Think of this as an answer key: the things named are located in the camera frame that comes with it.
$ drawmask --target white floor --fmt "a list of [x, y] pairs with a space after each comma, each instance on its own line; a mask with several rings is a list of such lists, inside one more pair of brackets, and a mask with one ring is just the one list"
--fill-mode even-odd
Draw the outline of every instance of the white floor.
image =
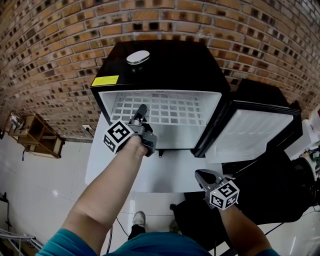
[[[0, 140], [0, 193], [7, 192], [10, 221], [19, 233], [36, 236], [45, 243], [60, 228], [75, 201], [86, 188], [85, 174], [91, 144], [66, 142], [61, 159], [24, 154], [23, 147], [7, 135]], [[131, 192], [118, 219], [130, 233], [133, 214], [146, 214], [147, 231], [168, 231], [173, 217], [170, 204], [184, 200], [182, 193]], [[282, 256], [307, 256], [320, 245], [320, 215], [310, 208], [301, 219], [286, 223], [267, 235], [273, 248]], [[277, 226], [261, 225], [266, 233]], [[116, 221], [110, 251], [127, 240]], [[102, 254], [106, 252], [109, 235]], [[218, 246], [217, 255], [228, 249]]]

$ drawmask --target hand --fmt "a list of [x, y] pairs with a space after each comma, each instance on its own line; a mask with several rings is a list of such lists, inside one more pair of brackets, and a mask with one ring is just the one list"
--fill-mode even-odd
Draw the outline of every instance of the hand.
[[138, 155], [145, 156], [148, 153], [148, 149], [141, 144], [141, 138], [138, 135], [134, 135], [129, 138], [125, 143], [123, 149], [134, 151]]

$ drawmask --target wall socket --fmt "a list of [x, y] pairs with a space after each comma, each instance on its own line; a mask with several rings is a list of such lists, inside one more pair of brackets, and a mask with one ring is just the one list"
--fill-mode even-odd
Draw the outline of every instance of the wall socket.
[[87, 128], [89, 128], [89, 130], [92, 130], [90, 124], [83, 124], [82, 127], [86, 130]]

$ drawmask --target mini fridge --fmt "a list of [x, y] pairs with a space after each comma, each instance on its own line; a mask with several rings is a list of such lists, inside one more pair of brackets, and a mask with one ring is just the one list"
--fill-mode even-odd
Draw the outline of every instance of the mini fridge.
[[[149, 55], [141, 63], [129, 62], [128, 56], [138, 51]], [[249, 80], [230, 92], [200, 42], [118, 42], [90, 88], [109, 125], [118, 119], [129, 122], [142, 103], [147, 105], [145, 121], [160, 152], [191, 150], [209, 163], [248, 161], [270, 144], [288, 147], [299, 137], [298, 130], [290, 129], [301, 121], [297, 102], [289, 105], [280, 89]]]

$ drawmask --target shoe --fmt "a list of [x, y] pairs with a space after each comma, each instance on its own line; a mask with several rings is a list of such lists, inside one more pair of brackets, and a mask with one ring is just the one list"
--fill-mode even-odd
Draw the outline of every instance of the shoe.
[[146, 225], [146, 215], [143, 211], [138, 211], [133, 216], [132, 220], [133, 225], [139, 225], [140, 227], [145, 227]]
[[175, 219], [171, 221], [169, 225], [169, 232], [180, 234], [180, 235], [182, 234]]

